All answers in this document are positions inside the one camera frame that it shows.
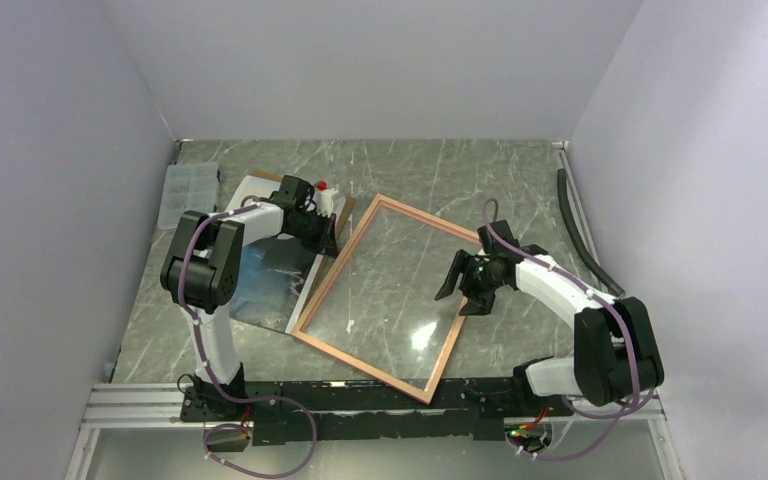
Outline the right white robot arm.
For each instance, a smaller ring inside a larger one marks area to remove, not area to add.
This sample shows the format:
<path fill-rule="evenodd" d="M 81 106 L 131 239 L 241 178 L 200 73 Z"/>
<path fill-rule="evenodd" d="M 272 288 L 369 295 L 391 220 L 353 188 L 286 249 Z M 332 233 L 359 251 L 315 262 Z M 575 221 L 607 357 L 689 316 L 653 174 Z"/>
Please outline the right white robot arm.
<path fill-rule="evenodd" d="M 515 410 L 535 414 L 549 397 L 635 408 L 662 384 L 663 365 L 642 301 L 592 287 L 542 247 L 521 245 L 505 220 L 492 221 L 477 234 L 480 250 L 455 253 L 436 299 L 460 292 L 466 300 L 460 315 L 485 316 L 493 310 L 497 290 L 509 287 L 547 306 L 573 333 L 570 355 L 516 368 L 522 380 L 509 391 Z"/>

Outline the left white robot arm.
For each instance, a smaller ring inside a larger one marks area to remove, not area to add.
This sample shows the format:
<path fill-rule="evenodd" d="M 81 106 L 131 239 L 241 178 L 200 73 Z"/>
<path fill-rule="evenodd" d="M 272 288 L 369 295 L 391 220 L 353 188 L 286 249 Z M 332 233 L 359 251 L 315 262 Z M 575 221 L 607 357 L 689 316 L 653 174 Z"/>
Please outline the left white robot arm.
<path fill-rule="evenodd" d="M 244 180 L 223 210 L 187 210 L 179 218 L 160 271 L 160 285 L 178 305 L 193 335 L 195 388 L 223 420 L 246 406 L 244 366 L 232 341 L 229 303 L 243 251 L 264 240 L 288 239 L 314 255 L 334 258 L 342 192 L 324 182 L 284 175 L 261 194 Z"/>

